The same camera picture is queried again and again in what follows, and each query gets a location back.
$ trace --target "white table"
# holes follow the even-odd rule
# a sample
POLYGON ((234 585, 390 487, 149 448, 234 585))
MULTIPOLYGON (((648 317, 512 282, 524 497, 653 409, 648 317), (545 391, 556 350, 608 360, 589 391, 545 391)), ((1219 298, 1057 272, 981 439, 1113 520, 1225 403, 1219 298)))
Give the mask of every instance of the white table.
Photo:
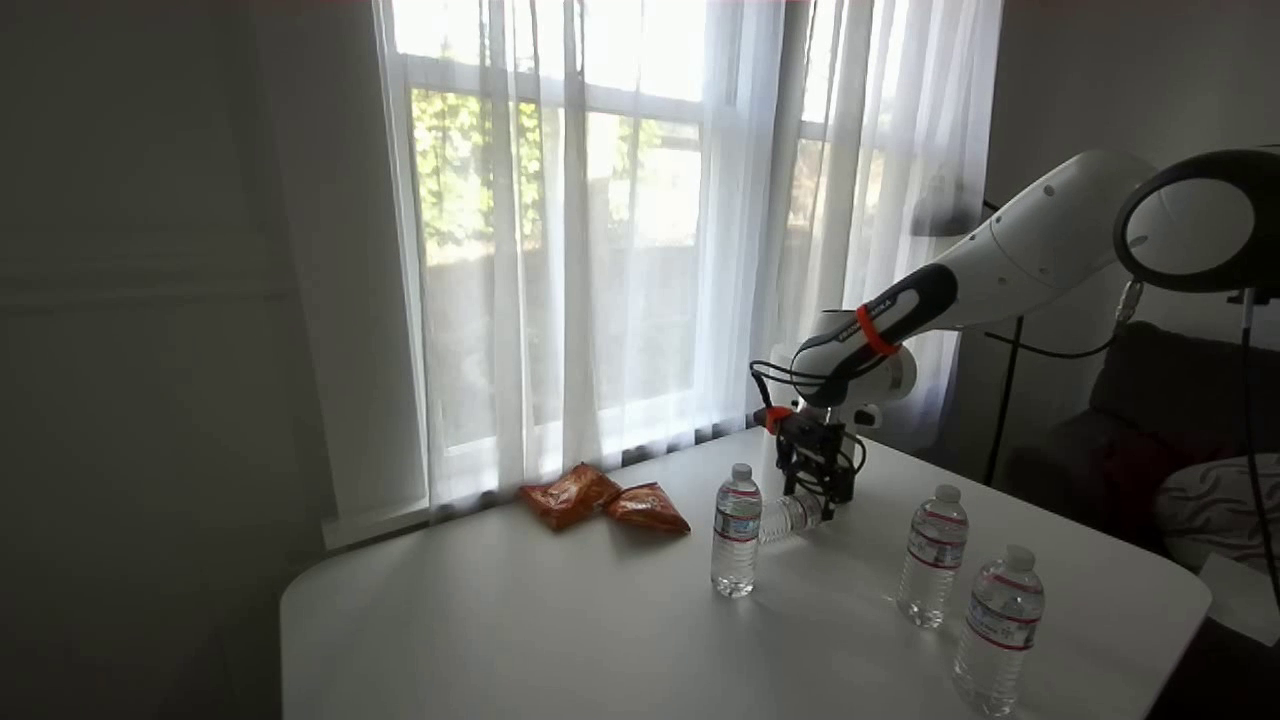
POLYGON ((758 596, 716 600, 713 493, 735 459, 780 501, 765 433, 615 471, 660 481, 683 542, 608 520, 554 535, 512 504, 323 562, 280 600, 285 716, 965 716, 947 678, 961 626, 918 633, 894 609, 910 511, 939 481, 973 515, 956 609, 1009 542, 1042 557, 1048 615, 1025 716, 1145 716, 1210 612, 1194 573, 879 444, 836 523, 774 523, 758 596))

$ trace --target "cable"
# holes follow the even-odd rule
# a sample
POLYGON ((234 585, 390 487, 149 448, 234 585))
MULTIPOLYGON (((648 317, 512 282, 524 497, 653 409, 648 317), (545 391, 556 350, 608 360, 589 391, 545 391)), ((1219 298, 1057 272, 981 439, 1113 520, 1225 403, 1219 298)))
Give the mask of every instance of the cable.
POLYGON ((1011 381, 1016 381, 1016 353, 1025 350, 1025 317, 1011 319, 1011 350, 1009 350, 1009 363, 1004 363, 1004 386, 1000 386, 1000 414, 998 414, 998 433, 994 433, 994 448, 989 448, 989 469, 983 469, 983 484, 998 484, 998 456, 1004 444, 1004 422, 1009 422, 1009 400, 1011 400, 1011 381))
POLYGON ((998 333, 983 333, 983 337, 998 343, 1011 343, 1016 353, 1031 353, 1031 355, 1048 355, 1048 360, 1087 360, 1087 355, 1100 355, 1117 343, 1117 337, 1110 337, 1105 343, 1085 350, 1085 353, 1052 353, 1052 350, 1025 343, 1020 337, 998 337, 998 333))
POLYGON ((753 373, 753 386, 758 386, 758 391, 761 391, 761 403, 774 409, 774 398, 770 398, 770 386, 765 386, 761 363, 765 363, 765 360, 753 360, 749 373, 753 373))
POLYGON ((842 453, 842 456, 849 459, 852 471, 860 471, 869 466, 869 444, 855 433, 844 433, 844 439, 849 439, 852 456, 849 453, 842 453))
POLYGON ((753 360, 749 368, 758 376, 758 387, 761 387, 761 381, 776 381, 776 386, 823 386, 827 381, 827 376, 818 376, 818 373, 792 373, 792 368, 774 363, 774 360, 753 360))
POLYGON ((1247 459, 1247 487, 1253 487, 1253 511, 1260 523, 1260 542, 1266 542, 1266 562, 1268 562, 1268 576, 1271 576, 1271 596, 1280 609, 1280 573, 1275 573, 1275 546, 1271 546, 1271 511, 1266 501, 1266 481, 1256 471, 1256 444, 1253 444, 1253 290, 1243 290, 1243 323, 1240 323, 1240 400, 1243 400, 1243 459, 1247 459))

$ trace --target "window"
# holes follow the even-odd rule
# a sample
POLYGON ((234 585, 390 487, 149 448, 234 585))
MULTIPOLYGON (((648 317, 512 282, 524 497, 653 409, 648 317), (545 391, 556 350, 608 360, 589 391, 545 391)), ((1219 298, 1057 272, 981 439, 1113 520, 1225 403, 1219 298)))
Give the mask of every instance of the window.
MULTIPOLYGON (((930 261, 910 215, 970 180, 956 136, 983 156, 983 126, 952 119, 989 103, 973 28, 998 0, 377 8, 403 232, 365 311, 403 306, 429 504, 749 418, 749 360, 930 261)), ((342 368, 328 418, 365 409, 342 368)), ((361 471, 379 433, 347 436, 335 484, 379 504, 361 471)))

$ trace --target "chip bag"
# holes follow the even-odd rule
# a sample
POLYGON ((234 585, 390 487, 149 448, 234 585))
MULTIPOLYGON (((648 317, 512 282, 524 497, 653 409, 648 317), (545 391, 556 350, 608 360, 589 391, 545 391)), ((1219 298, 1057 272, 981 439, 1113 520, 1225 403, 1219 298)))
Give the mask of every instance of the chip bag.
POLYGON ((687 520, 660 484, 623 487, 604 515, 658 535, 687 535, 687 520))
POLYGON ((563 531, 563 527, 596 515, 608 501, 615 501, 615 493, 619 487, 600 469, 578 466, 547 484, 524 484, 522 504, 535 520, 545 520, 554 531, 563 531))

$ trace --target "bottle label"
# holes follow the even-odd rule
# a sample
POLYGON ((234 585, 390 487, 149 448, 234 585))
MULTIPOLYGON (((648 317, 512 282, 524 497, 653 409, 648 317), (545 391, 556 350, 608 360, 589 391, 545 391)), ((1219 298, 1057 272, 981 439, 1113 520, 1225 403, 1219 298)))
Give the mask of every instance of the bottle label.
POLYGON ((983 600, 973 600, 973 609, 970 609, 973 637, 981 637, 998 649, 1009 649, 1009 651, 1027 651, 1038 639, 1038 626, 1042 626, 1042 615, 1031 615, 1031 619, 1027 615, 1000 615, 983 600))
POLYGON ((930 570, 961 570, 965 546, 912 531, 910 552, 930 570))
POLYGON ((934 523, 923 515, 912 520, 910 552, 930 570, 961 570, 970 523, 947 515, 934 515, 934 523))
POLYGON ((761 542, 761 511, 758 515, 732 515, 716 508, 716 535, 730 546, 753 546, 761 542))

